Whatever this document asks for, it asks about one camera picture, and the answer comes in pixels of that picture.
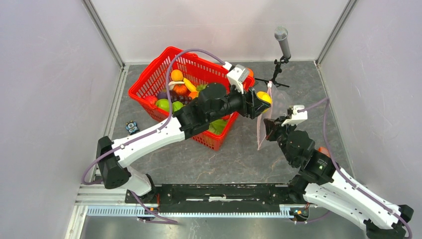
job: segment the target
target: red plastic basket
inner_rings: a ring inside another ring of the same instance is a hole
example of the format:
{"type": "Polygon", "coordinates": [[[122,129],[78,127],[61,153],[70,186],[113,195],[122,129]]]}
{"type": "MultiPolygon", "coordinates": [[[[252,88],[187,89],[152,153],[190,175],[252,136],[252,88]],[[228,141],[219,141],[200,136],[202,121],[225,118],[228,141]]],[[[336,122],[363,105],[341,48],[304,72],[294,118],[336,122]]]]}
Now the red plastic basket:
{"type": "MultiPolygon", "coordinates": [[[[159,57],[147,66],[147,68],[139,76],[138,81],[129,89],[129,96],[138,101],[148,114],[157,121],[163,121],[168,117],[169,113],[155,105],[150,104],[148,101],[144,100],[143,97],[149,95],[155,96],[165,88],[164,83],[166,70],[170,61],[173,60],[173,58],[180,52],[182,52],[182,50],[176,47],[167,47],[159,57]]],[[[222,83],[226,87],[227,92],[229,90],[229,83],[226,76],[228,71],[220,65],[198,57],[195,53],[186,53],[179,57],[173,64],[172,70],[174,69],[181,70],[183,72],[183,76],[190,80],[194,85],[217,82],[222,83]]],[[[254,83],[255,80],[248,76],[243,82],[243,86],[245,89],[248,89],[250,86],[253,86],[254,83]]],[[[193,136],[192,138],[217,151],[224,142],[228,131],[233,126],[237,117],[238,113],[233,113],[230,116],[227,126],[220,135],[205,131],[193,136]]]]}

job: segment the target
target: red apple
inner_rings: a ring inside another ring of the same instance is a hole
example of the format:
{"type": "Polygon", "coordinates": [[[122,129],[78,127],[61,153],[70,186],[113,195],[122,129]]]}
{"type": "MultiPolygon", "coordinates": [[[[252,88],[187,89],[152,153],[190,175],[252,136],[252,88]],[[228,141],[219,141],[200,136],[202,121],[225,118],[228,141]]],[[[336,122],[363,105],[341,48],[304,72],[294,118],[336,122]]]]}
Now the red apple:
{"type": "Polygon", "coordinates": [[[144,100],[148,101],[152,105],[155,105],[158,99],[155,96],[145,96],[144,100]]]}

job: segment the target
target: orange part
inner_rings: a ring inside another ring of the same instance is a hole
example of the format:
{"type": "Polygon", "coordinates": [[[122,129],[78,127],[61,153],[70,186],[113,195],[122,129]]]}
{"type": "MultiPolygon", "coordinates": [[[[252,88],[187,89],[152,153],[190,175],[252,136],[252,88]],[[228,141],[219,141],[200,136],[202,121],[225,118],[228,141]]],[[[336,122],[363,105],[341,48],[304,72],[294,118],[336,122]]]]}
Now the orange part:
{"type": "Polygon", "coordinates": [[[250,76],[250,77],[253,78],[253,71],[251,69],[249,69],[249,68],[248,68],[248,70],[249,70],[249,75],[248,76],[250,76]]]}
{"type": "Polygon", "coordinates": [[[188,96],[191,97],[192,99],[195,99],[196,97],[198,97],[198,92],[192,91],[192,92],[189,93],[188,96]]]}
{"type": "Polygon", "coordinates": [[[173,91],[179,96],[185,96],[189,93],[189,90],[185,85],[174,85],[173,91]]]}
{"type": "Polygon", "coordinates": [[[327,155],[328,157],[331,157],[327,148],[319,147],[318,151],[327,155]]]}

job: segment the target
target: gray floor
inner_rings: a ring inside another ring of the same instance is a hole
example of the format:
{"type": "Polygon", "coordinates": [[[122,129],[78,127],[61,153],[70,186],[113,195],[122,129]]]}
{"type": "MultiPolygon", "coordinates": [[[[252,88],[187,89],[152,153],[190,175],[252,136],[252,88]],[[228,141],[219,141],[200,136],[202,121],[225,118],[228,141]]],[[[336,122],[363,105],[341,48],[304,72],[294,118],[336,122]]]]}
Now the gray floor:
{"type": "MultiPolygon", "coordinates": [[[[272,62],[246,62],[242,65],[252,69],[255,77],[272,77],[272,62]]],[[[146,65],[130,66],[124,86],[113,138],[127,136],[125,123],[134,120],[139,128],[155,125],[154,121],[127,92],[138,80],[146,65]]],[[[290,62],[283,65],[283,73],[277,80],[290,85],[283,88],[294,104],[309,106],[325,97],[325,91],[313,62],[290,62]]],[[[265,90],[259,83],[257,90],[265,90]]],[[[324,146],[322,138],[322,116],[324,106],[309,112],[309,120],[300,124],[316,141],[317,147],[324,146]]],[[[155,183],[230,183],[230,182],[288,182],[297,173],[291,168],[276,143],[257,151],[257,120],[239,117],[219,151],[211,150],[188,139],[167,145],[143,158],[132,166],[142,173],[151,175],[155,183]]],[[[338,129],[331,114],[327,121],[327,135],[337,162],[350,172],[338,129]]]]}
{"type": "MultiPolygon", "coordinates": [[[[324,209],[312,209],[319,217],[324,209]]],[[[178,225],[151,225],[136,218],[87,217],[82,239],[364,239],[364,231],[338,215],[308,225],[288,219],[176,218],[178,225]]]]}
{"type": "MultiPolygon", "coordinates": [[[[274,65],[271,62],[243,63],[256,77],[270,78],[274,65]]],[[[125,123],[135,120],[141,129],[156,124],[143,108],[127,95],[145,66],[131,66],[125,84],[114,138],[127,136],[125,123]]],[[[291,62],[283,66],[279,81],[290,85],[284,89],[295,104],[310,105],[325,92],[313,62],[291,62]]],[[[255,87],[265,90],[263,84],[255,87]]],[[[300,124],[323,146],[322,114],[324,106],[309,112],[309,120],[300,124]]],[[[330,115],[328,138],[337,161],[347,171],[349,165],[340,142],[338,130],[330,115]]],[[[225,182],[288,182],[297,172],[288,166],[280,149],[274,144],[257,151],[256,120],[239,117],[220,151],[215,152],[193,140],[168,145],[133,163],[137,170],[149,173],[155,183],[225,183],[225,182]]],[[[313,209],[311,218],[324,213],[313,209]]],[[[218,219],[178,218],[179,225],[142,224],[135,218],[87,217],[83,239],[226,239],[226,238],[312,238],[312,239],[363,239],[364,232],[351,222],[331,214],[324,220],[295,226],[287,219],[218,219]]]]}

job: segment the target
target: green vegetable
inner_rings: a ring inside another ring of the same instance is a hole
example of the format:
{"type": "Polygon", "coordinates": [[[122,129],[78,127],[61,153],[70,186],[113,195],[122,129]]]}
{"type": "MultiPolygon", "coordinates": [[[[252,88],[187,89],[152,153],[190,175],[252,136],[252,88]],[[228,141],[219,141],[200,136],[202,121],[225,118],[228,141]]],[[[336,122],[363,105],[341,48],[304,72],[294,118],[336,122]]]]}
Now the green vegetable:
{"type": "Polygon", "coordinates": [[[197,91],[199,92],[199,91],[201,91],[201,90],[205,89],[205,87],[207,87],[207,85],[206,85],[206,84],[201,84],[201,85],[198,85],[198,86],[197,86],[197,91]]]}
{"type": "Polygon", "coordinates": [[[176,112],[178,110],[180,110],[183,107],[183,103],[180,101],[174,101],[173,102],[173,111],[176,112]]]}
{"type": "Polygon", "coordinates": [[[227,121],[222,120],[222,119],[217,119],[216,121],[213,121],[210,123],[210,128],[208,129],[208,131],[210,131],[211,133],[220,135],[223,133],[223,130],[226,125],[227,125],[227,121]]]}
{"type": "Polygon", "coordinates": [[[211,124],[210,124],[210,128],[208,129],[209,132],[216,134],[216,135],[220,135],[222,132],[218,132],[211,124]]]}

